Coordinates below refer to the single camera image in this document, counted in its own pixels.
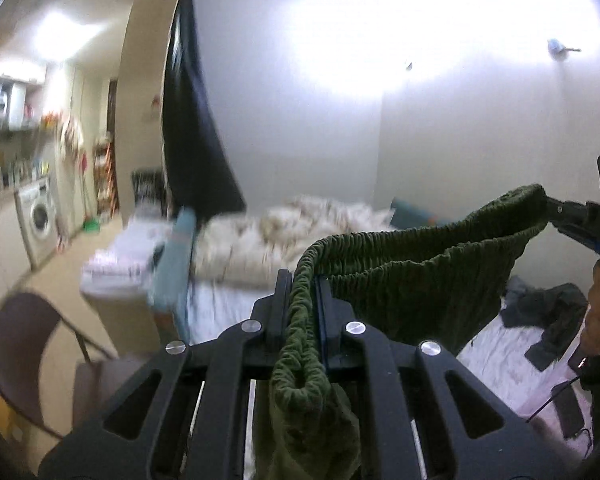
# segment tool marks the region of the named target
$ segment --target washing machine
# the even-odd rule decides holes
[[[16,193],[16,205],[31,267],[37,269],[58,246],[56,208],[48,177],[21,187]]]

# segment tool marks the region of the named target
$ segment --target black cable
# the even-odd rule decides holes
[[[578,438],[583,433],[587,434],[587,439],[589,441],[589,443],[587,444],[587,450],[584,453],[584,456],[582,457],[582,459],[584,460],[587,456],[589,456],[589,451],[591,451],[593,447],[593,438],[591,437],[591,432],[589,431],[589,428],[582,428],[578,433],[573,435],[573,437]]]
[[[569,386],[571,386],[575,381],[577,381],[579,379],[579,377],[574,377],[572,380],[570,380],[568,383],[566,383],[563,387],[561,387],[557,392],[555,392],[551,397],[549,397],[549,400],[547,402],[545,402],[542,406],[540,406],[533,415],[531,415],[525,422],[530,422],[531,420],[533,420],[533,418],[540,413],[542,410],[544,410],[551,402],[554,401],[555,397],[557,397],[558,395],[560,395],[564,390],[566,390]]]

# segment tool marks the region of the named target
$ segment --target green corduroy fabric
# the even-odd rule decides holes
[[[286,341],[269,383],[256,388],[256,478],[349,480],[359,465],[358,420],[319,361],[312,283],[390,339],[433,338],[453,354],[500,309],[516,259],[546,226],[541,186],[515,189],[439,227],[335,235],[309,247],[291,290]]]

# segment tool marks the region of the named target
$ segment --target chair leg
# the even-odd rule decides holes
[[[78,346],[80,347],[80,350],[82,351],[84,360],[87,361],[88,363],[90,363],[91,358],[89,357],[89,352],[87,352],[87,345],[84,342],[84,338],[82,337],[82,334],[80,334],[78,332],[74,332],[74,333],[75,333],[75,338],[78,341]]]
[[[102,346],[100,346],[96,342],[89,339],[89,337],[85,336],[82,332],[80,332],[75,326],[73,326],[71,323],[69,323],[64,318],[62,318],[62,322],[69,328],[69,330],[71,330],[72,332],[75,333],[76,337],[80,336],[80,338],[82,338],[82,341],[85,344],[87,344],[89,346],[93,346],[98,352],[100,352],[102,355],[104,355],[104,357],[106,357],[109,360],[116,358],[114,355],[111,354],[111,352],[109,352],[108,350],[105,350]]]
[[[52,437],[55,437],[58,440],[62,440],[64,439],[64,435],[61,435],[60,433],[58,433],[57,431],[52,430],[51,428],[48,428],[46,426],[37,426],[35,425],[37,428],[40,428],[43,431],[46,431],[49,435],[51,435]]]

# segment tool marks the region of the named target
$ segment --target white duvet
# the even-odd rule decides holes
[[[299,196],[261,216],[220,215],[196,239],[193,272],[200,280],[271,287],[279,269],[293,272],[304,251],[321,238],[389,231],[391,210],[363,203]]]

